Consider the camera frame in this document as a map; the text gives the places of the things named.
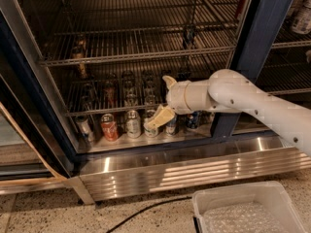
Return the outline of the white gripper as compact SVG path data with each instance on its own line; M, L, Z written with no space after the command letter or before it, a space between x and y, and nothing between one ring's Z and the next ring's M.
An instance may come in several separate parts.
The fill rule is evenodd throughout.
M168 89L166 101L168 106L159 105L155 114L144 123L144 127L148 129L156 129L166 124L174 118L175 113L178 115L185 115L189 112L189 107L185 99L185 91L188 82L178 82L170 77L163 76L162 79L166 83Z

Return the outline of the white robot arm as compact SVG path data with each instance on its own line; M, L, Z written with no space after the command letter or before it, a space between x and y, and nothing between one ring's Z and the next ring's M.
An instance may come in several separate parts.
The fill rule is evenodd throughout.
M195 111L246 113L266 125L288 143L311 155L311 110L270 95L243 75L229 69L207 80L178 82L165 76L167 105L160 105L144 125L159 128L176 115Z

